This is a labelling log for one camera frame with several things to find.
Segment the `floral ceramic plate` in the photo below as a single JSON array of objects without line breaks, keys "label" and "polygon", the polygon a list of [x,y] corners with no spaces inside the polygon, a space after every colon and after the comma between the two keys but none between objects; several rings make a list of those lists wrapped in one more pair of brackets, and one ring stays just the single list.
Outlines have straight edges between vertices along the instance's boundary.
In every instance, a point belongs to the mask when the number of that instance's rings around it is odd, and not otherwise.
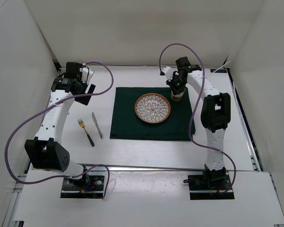
[{"label": "floral ceramic plate", "polygon": [[171,105],[163,95],[147,93],[137,99],[134,110],[140,120],[155,124],[163,122],[169,117]]}]

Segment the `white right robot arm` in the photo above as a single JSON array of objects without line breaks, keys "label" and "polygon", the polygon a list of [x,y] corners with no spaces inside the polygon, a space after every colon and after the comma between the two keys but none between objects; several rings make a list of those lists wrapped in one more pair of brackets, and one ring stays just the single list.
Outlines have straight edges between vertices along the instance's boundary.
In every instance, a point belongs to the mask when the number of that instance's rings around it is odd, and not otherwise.
[{"label": "white right robot arm", "polygon": [[207,144],[202,145],[193,141],[199,147],[207,149],[201,184],[206,189],[217,189],[225,193],[232,189],[233,183],[226,184],[227,174],[224,158],[229,157],[223,151],[223,140],[228,124],[231,121],[231,97],[221,93],[205,77],[204,66],[191,65],[187,57],[176,60],[177,69],[164,67],[161,75],[167,78],[171,88],[171,98],[178,101],[190,85],[197,93],[197,101],[202,101],[201,123],[205,128]]}]

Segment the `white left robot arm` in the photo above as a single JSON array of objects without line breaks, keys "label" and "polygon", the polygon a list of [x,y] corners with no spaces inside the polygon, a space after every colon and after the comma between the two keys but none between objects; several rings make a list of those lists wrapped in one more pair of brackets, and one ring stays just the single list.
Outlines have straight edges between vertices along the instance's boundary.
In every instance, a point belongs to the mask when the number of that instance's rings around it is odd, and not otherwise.
[{"label": "white left robot arm", "polygon": [[69,152],[61,145],[63,127],[73,102],[88,105],[95,85],[89,85],[94,74],[84,64],[68,62],[66,70],[54,79],[49,106],[53,108],[44,115],[43,122],[32,140],[26,140],[25,150],[35,169],[53,171],[74,176],[69,180],[78,189],[89,186],[86,168],[71,161]]}]

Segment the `dark green cloth napkin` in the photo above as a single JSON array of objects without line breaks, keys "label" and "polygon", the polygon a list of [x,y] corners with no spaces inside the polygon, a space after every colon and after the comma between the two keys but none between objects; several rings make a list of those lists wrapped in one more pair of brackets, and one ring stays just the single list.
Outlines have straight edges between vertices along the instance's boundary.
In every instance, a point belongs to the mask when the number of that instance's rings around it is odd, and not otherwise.
[{"label": "dark green cloth napkin", "polygon": [[[171,105],[169,117],[160,123],[147,123],[139,119],[135,102],[147,93],[157,93],[167,98]],[[187,140],[192,115],[189,93],[186,89],[178,102],[171,99],[169,87],[118,87],[115,92],[111,139],[130,140]]]}]

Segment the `silver table knife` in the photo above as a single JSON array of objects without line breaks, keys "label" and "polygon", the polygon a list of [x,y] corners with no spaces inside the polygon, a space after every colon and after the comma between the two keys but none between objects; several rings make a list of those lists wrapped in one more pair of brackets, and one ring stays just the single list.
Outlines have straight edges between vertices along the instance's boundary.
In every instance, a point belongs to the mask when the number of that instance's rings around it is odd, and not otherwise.
[{"label": "silver table knife", "polygon": [[94,122],[94,124],[96,126],[96,129],[97,129],[97,131],[99,133],[100,138],[103,139],[104,135],[103,135],[103,133],[102,133],[102,131],[101,131],[99,125],[98,125],[98,122],[97,122],[97,119],[96,119],[96,116],[95,116],[94,112],[92,112],[91,116],[92,116],[93,122]]}]

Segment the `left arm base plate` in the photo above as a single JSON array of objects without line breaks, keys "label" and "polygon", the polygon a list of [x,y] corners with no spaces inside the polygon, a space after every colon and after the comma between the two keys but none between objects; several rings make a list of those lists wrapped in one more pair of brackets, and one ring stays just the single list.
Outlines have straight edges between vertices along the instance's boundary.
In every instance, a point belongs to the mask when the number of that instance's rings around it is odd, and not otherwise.
[{"label": "left arm base plate", "polygon": [[95,171],[85,174],[81,179],[63,179],[60,198],[102,199],[105,190],[105,172]]}]

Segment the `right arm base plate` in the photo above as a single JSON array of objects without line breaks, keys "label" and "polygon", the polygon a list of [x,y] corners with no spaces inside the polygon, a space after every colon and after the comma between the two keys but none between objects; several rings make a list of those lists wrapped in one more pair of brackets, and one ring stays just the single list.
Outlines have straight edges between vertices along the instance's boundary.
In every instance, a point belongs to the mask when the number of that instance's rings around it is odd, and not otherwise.
[{"label": "right arm base plate", "polygon": [[209,186],[202,175],[188,175],[183,180],[189,187],[190,200],[234,200],[233,190],[230,189],[231,180],[229,175]]}]

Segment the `metal cup with cork band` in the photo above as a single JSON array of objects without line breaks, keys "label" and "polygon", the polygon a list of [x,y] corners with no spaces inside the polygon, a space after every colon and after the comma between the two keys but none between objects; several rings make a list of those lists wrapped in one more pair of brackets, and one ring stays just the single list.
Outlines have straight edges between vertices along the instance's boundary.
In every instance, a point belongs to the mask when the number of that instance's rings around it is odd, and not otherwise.
[{"label": "metal cup with cork band", "polygon": [[178,89],[172,88],[171,89],[171,99],[173,101],[180,101],[183,97],[186,87],[181,87]]}]

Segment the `gold fork green handle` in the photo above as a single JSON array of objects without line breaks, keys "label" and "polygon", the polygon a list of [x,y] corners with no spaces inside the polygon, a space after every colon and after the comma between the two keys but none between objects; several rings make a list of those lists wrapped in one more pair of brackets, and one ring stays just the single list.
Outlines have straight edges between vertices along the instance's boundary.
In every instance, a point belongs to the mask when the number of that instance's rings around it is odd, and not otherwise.
[{"label": "gold fork green handle", "polygon": [[93,142],[91,136],[89,135],[88,131],[87,131],[86,128],[85,128],[85,123],[83,122],[82,119],[78,119],[78,123],[79,123],[80,127],[85,131],[86,136],[87,136],[87,138],[88,138],[88,140],[89,140],[91,146],[94,147],[95,144],[94,144],[94,142]]}]

